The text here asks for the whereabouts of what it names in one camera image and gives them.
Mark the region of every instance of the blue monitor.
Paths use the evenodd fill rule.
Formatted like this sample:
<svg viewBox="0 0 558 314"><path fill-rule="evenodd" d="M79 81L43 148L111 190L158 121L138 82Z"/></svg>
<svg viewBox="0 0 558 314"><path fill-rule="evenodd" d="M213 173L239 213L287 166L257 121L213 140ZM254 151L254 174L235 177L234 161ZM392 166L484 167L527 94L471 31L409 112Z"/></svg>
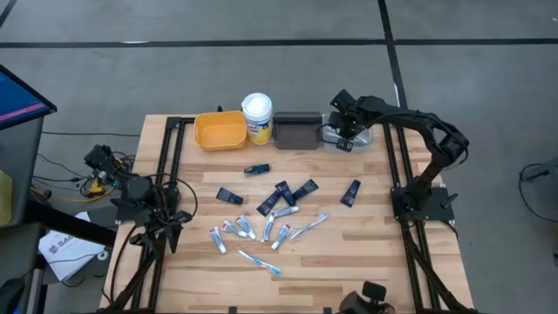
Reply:
<svg viewBox="0 0 558 314"><path fill-rule="evenodd" d="M50 101L0 65L0 130L56 111Z"/></svg>

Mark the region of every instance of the yellow label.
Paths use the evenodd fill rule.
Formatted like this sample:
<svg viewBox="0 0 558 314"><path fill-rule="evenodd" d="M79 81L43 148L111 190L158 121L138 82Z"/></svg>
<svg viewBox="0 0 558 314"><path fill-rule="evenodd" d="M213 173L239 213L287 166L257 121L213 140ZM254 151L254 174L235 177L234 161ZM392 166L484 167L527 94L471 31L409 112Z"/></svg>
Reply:
<svg viewBox="0 0 558 314"><path fill-rule="evenodd" d="M257 145L267 144L271 140L272 122L269 121L261 125L248 124L248 137L250 141Z"/></svg>

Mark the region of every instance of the white lid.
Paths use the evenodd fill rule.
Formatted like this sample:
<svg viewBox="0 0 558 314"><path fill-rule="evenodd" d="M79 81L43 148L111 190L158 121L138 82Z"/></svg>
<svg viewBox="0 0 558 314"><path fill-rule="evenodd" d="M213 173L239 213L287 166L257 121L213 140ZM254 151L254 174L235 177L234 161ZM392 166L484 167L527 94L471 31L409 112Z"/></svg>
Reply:
<svg viewBox="0 0 558 314"><path fill-rule="evenodd" d="M246 96L242 101L244 116L251 120L268 119L273 111L271 99L266 94L254 92Z"/></svg>

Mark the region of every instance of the wooden table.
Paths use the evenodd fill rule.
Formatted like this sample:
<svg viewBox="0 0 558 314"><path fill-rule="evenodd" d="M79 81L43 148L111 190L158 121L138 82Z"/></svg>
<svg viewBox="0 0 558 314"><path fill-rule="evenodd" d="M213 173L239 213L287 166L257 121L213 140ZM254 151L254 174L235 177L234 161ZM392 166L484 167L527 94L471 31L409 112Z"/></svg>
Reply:
<svg viewBox="0 0 558 314"><path fill-rule="evenodd" d="M161 140L167 116L149 115L143 126L134 171L156 172ZM380 125L373 127L374 143L365 154L327 154L316 151L277 150L273 145L255 146L222 152L204 152L194 142L194 125L188 125L182 146L179 177L188 181L200 200L197 216L180 236L176 254L167 249L161 278L157 312L227 312L238 306L239 312L323 312L323 307L338 309L340 301L353 290L360 292L364 280L387 287L386 301L400 313L413 312L405 251L398 222L393 218L389 189L391 174L385 139ZM394 143L398 143L393 134ZM430 160L418 133L406 133L413 172L418 173ZM395 144L398 162L401 162ZM169 152L167 172L172 153ZM247 177L245 167L269 163L268 174ZM405 184L405 176L400 177ZM231 222L238 215L248 217L258 240L265 218L255 208L286 180L294 191L308 179L320 187L298 202L300 212L278 219L272 239L284 223L297 231L327 211L330 218L299 242L284 243L274 251L259 241L241 239L221 232L228 253L222 255L208 231ZM362 182L355 205L348 208L339 201L354 180ZM191 212L193 198L179 185L183 195L181 208ZM242 206L215 199L224 187L244 198ZM275 208L284 208L281 200ZM114 252L118 252L132 227L119 228ZM455 234L438 222L426 224L432 262L439 276L466 306L473 306ZM240 258L242 249L282 269L282 276L272 276L266 269ZM112 274L116 254L112 255ZM128 245L116 278L117 291L128 283L138 266L140 248ZM425 277L419 272L425 306L430 307ZM105 283L109 291L110 276ZM147 274L142 306L148 299L151 274Z"/></svg>

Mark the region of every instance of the table leg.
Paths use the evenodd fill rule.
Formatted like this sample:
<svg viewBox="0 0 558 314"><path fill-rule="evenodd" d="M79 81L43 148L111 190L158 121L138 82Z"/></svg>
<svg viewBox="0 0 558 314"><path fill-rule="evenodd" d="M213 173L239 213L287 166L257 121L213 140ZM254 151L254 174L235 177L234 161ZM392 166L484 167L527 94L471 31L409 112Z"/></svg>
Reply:
<svg viewBox="0 0 558 314"><path fill-rule="evenodd" d="M25 215L28 222L40 222L48 229L76 236L86 241L99 243L106 247L111 248L116 239L115 231L62 213L48 205L35 201L27 201Z"/></svg>

